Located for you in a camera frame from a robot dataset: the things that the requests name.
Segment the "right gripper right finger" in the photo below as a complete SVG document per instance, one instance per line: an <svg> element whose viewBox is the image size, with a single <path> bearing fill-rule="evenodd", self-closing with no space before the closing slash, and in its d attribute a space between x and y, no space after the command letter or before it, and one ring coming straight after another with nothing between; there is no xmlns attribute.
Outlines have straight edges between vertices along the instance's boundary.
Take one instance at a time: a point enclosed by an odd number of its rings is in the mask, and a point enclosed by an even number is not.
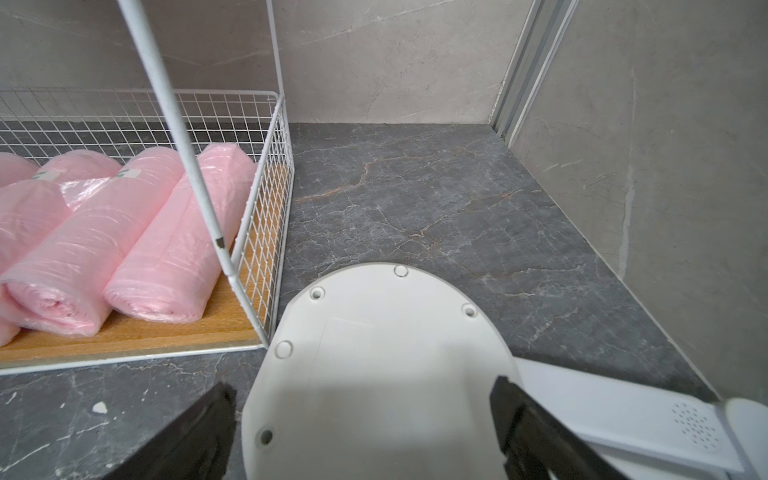
<svg viewBox="0 0 768 480"><path fill-rule="evenodd" d="M519 385L496 378L489 396L509 479L623 479Z"/></svg>

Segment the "pink roll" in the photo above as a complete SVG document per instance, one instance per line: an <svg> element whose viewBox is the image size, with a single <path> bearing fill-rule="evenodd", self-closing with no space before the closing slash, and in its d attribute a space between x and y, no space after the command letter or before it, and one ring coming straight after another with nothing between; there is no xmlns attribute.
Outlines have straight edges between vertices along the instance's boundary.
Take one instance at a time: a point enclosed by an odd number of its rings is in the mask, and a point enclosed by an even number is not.
<svg viewBox="0 0 768 480"><path fill-rule="evenodd" d="M72 214L60 187L24 180L1 189L1 272L36 248Z"/></svg>
<svg viewBox="0 0 768 480"><path fill-rule="evenodd" d="M103 153L72 150L51 158L32 179L57 185L67 206L76 211L121 168L121 163Z"/></svg>
<svg viewBox="0 0 768 480"><path fill-rule="evenodd" d="M208 145L198 164L229 251L257 164L234 143ZM202 318L220 274L214 244L184 177L115 271L104 297L129 317L192 323Z"/></svg>

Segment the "pink roll bottom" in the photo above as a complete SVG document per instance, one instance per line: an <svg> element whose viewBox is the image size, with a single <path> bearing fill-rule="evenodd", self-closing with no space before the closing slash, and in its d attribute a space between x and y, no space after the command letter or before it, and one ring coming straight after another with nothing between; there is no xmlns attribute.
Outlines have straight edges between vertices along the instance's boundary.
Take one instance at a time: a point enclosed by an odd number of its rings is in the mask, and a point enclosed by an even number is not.
<svg viewBox="0 0 768 480"><path fill-rule="evenodd" d="M208 145L198 164L229 251L257 164L234 143ZM192 323L202 318L220 274L214 244L184 177L115 271L104 297L129 317Z"/></svg>

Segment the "pink roll diagonal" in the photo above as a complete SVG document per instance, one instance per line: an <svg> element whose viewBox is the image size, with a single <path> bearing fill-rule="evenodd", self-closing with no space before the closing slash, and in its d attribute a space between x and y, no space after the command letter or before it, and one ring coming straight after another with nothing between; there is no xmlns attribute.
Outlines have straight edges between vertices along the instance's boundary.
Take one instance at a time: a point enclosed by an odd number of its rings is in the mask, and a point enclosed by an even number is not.
<svg viewBox="0 0 768 480"><path fill-rule="evenodd" d="M29 180L37 172L39 166L24 157L9 152L0 153L0 187Z"/></svg>

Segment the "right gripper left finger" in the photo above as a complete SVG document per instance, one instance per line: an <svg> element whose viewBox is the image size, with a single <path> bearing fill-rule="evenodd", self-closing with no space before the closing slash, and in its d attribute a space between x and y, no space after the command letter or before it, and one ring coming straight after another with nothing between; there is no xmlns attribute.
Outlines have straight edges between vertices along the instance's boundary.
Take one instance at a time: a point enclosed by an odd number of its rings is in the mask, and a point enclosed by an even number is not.
<svg viewBox="0 0 768 480"><path fill-rule="evenodd" d="M221 479L236 432L236 390L219 382L107 479Z"/></svg>

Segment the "pink roll horizontal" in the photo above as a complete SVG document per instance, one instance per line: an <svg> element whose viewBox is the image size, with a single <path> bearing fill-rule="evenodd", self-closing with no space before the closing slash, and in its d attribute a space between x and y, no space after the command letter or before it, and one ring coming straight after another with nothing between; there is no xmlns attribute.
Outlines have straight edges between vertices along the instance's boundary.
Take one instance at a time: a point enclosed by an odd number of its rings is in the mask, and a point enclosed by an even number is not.
<svg viewBox="0 0 768 480"><path fill-rule="evenodd" d="M1 276L1 318L70 337L98 333L104 289L185 172L171 148L128 161L35 249Z"/></svg>

